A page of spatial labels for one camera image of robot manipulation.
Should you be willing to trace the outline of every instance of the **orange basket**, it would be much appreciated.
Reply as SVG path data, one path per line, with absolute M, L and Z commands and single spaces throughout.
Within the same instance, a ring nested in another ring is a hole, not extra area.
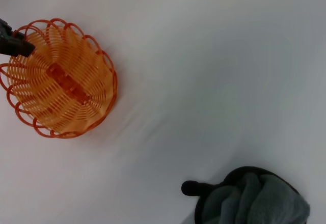
M 73 138 L 98 126 L 117 98 L 107 53 L 77 25 L 58 18 L 33 21 L 13 36 L 18 31 L 36 47 L 28 58 L 10 57 L 0 65 L 8 86 L 1 76 L 0 84 L 18 118 L 44 137 Z

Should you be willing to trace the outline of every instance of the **white backdrop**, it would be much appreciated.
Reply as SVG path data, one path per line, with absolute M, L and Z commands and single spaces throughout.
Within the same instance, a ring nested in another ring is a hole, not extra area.
M 0 90 L 0 223 L 188 224 L 182 182 L 243 165 L 285 178 L 324 222 L 326 0 L 0 3 L 14 28 L 78 24 L 119 80 L 112 113 L 71 140 L 37 135 Z

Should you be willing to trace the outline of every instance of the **white table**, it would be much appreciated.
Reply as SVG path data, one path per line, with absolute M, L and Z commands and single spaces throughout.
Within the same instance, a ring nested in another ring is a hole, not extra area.
M 71 140 L 37 135 L 0 90 L 1 224 L 187 224 L 182 182 L 243 165 L 285 178 L 324 222 L 326 0 L 0 3 L 14 28 L 78 24 L 119 79 L 112 113 Z

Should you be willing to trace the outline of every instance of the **gray towel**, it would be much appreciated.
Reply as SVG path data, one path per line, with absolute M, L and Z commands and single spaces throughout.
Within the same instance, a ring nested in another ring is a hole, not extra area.
M 203 224 L 304 224 L 309 204 L 272 175 L 246 173 L 236 186 L 215 189 L 206 199 Z

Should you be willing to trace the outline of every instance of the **plastic basket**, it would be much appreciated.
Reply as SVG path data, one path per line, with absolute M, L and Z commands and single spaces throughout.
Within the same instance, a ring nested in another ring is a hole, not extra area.
M 0 84 L 18 118 L 44 137 L 77 137 L 99 125 L 115 103 L 118 80 L 96 40 L 58 18 L 17 31 L 36 47 L 28 58 L 10 57 L 0 65 L 8 85 L 4 76 Z

